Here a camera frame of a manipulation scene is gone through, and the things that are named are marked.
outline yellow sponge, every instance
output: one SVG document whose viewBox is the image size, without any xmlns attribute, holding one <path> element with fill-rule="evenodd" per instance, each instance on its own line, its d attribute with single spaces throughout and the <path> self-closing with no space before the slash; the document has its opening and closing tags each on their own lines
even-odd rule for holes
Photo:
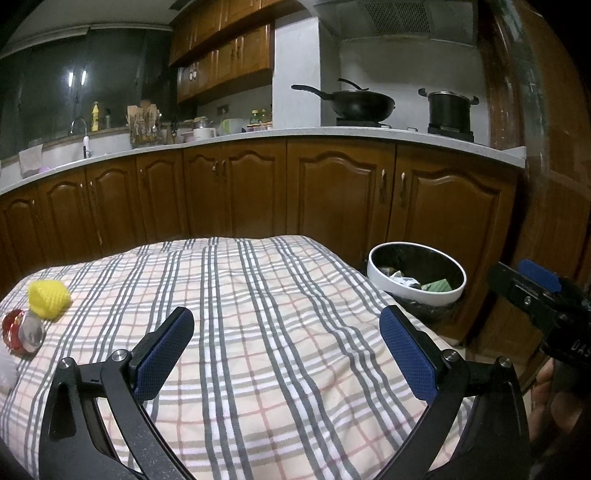
<svg viewBox="0 0 591 480">
<path fill-rule="evenodd" d="M 54 319 L 70 305 L 70 292 L 59 280 L 35 280 L 29 286 L 29 306 L 44 319 Z"/>
</svg>

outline electrical outlet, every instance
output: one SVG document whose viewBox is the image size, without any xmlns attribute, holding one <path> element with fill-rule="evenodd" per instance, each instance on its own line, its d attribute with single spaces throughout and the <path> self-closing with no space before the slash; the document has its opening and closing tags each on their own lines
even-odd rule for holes
<svg viewBox="0 0 591 480">
<path fill-rule="evenodd" d="M 228 104 L 217 107 L 217 115 L 226 115 L 230 112 L 230 106 Z"/>
</svg>

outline crushed soda can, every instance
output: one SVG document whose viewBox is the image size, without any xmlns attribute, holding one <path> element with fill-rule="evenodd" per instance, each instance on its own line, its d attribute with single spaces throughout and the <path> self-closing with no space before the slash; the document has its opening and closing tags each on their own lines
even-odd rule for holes
<svg viewBox="0 0 591 480">
<path fill-rule="evenodd" d="M 17 355 L 30 355 L 39 350 L 45 329 L 41 319 L 32 311 L 15 309 L 2 321 L 2 338 L 10 351 Z"/>
</svg>

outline faucet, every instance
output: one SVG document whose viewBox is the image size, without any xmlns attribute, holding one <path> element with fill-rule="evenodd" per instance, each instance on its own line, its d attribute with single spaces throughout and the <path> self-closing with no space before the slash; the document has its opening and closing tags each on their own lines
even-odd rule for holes
<svg viewBox="0 0 591 480">
<path fill-rule="evenodd" d="M 82 140 L 82 149 L 84 151 L 84 158 L 90 158 L 92 156 L 92 152 L 90 151 L 90 138 L 88 137 L 88 127 L 86 126 L 86 120 L 84 117 L 77 116 L 74 120 L 72 120 L 72 125 L 70 126 L 70 134 L 74 133 L 74 124 L 76 120 L 82 120 L 84 124 L 84 139 Z"/>
</svg>

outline yellow bottle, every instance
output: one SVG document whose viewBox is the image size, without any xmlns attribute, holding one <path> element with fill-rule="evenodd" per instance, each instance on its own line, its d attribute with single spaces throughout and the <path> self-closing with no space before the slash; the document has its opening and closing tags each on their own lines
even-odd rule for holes
<svg viewBox="0 0 591 480">
<path fill-rule="evenodd" d="M 92 127 L 91 132 L 97 132 L 99 130 L 99 102 L 95 102 L 92 108 Z"/>
</svg>

